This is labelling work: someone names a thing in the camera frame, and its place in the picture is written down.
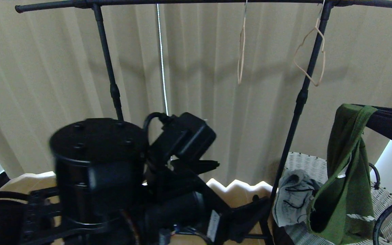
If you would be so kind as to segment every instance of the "beige curtain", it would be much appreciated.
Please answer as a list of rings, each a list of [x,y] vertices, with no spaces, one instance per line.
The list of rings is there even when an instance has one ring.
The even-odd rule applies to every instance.
[[[16,4],[0,1],[0,161],[11,177],[52,170],[48,138],[65,124],[115,118],[93,12],[18,14]],[[304,77],[292,58],[320,8],[249,3],[238,86],[244,5],[159,6],[168,109],[202,117],[217,133],[204,158],[221,165],[205,180],[272,183]],[[124,118],[140,126],[149,112],[165,108],[157,6],[102,9]],[[298,53],[304,68],[314,38]],[[392,9],[334,8],[325,39],[323,83],[310,87],[291,148],[322,158],[340,104],[392,107]],[[314,74],[321,66],[320,57]],[[371,130],[364,139],[374,163],[388,140]]]

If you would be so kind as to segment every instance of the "white wicker basket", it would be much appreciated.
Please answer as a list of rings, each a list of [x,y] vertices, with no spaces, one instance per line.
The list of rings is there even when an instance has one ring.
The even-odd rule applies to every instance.
[[[290,170],[303,169],[310,178],[317,180],[320,183],[325,183],[328,180],[326,171],[326,160],[310,155],[301,154],[298,152],[290,152],[287,158],[285,167]],[[392,204],[392,194],[386,190],[385,187],[379,189],[372,188],[373,209],[375,218]],[[285,227],[285,231],[289,234],[296,245],[302,244],[333,244],[319,236],[308,233],[306,225],[302,222],[296,225]],[[392,245],[392,213],[384,221],[381,232],[383,238],[379,238],[380,245]],[[355,243],[356,245],[373,244],[371,240]]]

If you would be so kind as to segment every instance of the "green cloth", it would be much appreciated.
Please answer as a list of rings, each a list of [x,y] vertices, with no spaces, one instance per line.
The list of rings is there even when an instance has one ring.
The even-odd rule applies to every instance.
[[[328,181],[309,204],[306,221],[312,234],[335,244],[372,239],[369,162],[361,135],[376,110],[342,104],[335,116],[328,143]],[[340,177],[343,170],[346,176]]]

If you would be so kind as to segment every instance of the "clothes rack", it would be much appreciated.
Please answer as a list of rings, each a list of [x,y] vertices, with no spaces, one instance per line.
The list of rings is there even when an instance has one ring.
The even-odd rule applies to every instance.
[[[326,25],[331,14],[331,9],[334,7],[344,7],[351,5],[362,5],[362,6],[375,6],[383,8],[392,8],[392,0],[66,0],[58,2],[48,2],[48,3],[36,3],[28,4],[22,6],[16,6],[15,9],[19,13],[27,11],[37,11],[37,10],[47,10],[56,8],[85,8],[93,9],[95,12],[96,21],[98,22],[99,35],[101,38],[101,45],[104,51],[105,63],[107,65],[107,72],[110,80],[111,96],[113,98],[114,106],[116,108],[116,113],[119,119],[123,119],[121,105],[120,105],[120,94],[115,83],[112,63],[110,59],[109,47],[107,45],[107,39],[104,31],[103,19],[101,14],[101,6],[107,5],[135,5],[135,4],[170,4],[170,3],[324,3],[322,10],[322,18],[319,25],[319,30],[322,34],[325,33]],[[307,68],[307,73],[312,76],[317,58],[319,56],[320,46],[322,45],[322,37],[317,35],[314,47],[311,52],[310,61]],[[277,169],[277,174],[274,182],[274,186],[269,199],[269,210],[274,202],[276,190],[279,185],[279,179],[282,175],[285,163],[290,151],[291,143],[296,132],[296,128],[299,122],[300,115],[302,114],[303,108],[307,102],[308,98],[308,87],[310,84],[310,79],[305,76],[303,85],[296,99],[296,106],[294,108],[294,115],[291,121],[290,129],[288,131],[288,136],[283,148],[280,163]],[[270,213],[267,213],[263,219],[260,220],[261,230],[263,234],[249,234],[247,238],[249,239],[264,239],[266,245],[272,245],[273,240],[268,229],[267,221]]]

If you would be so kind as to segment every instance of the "gray garment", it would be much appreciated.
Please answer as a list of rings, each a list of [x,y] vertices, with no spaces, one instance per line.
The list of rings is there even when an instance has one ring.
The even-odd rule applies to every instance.
[[[301,170],[286,169],[279,180],[279,191],[273,206],[273,218],[279,227],[306,220],[307,207],[319,183]]]

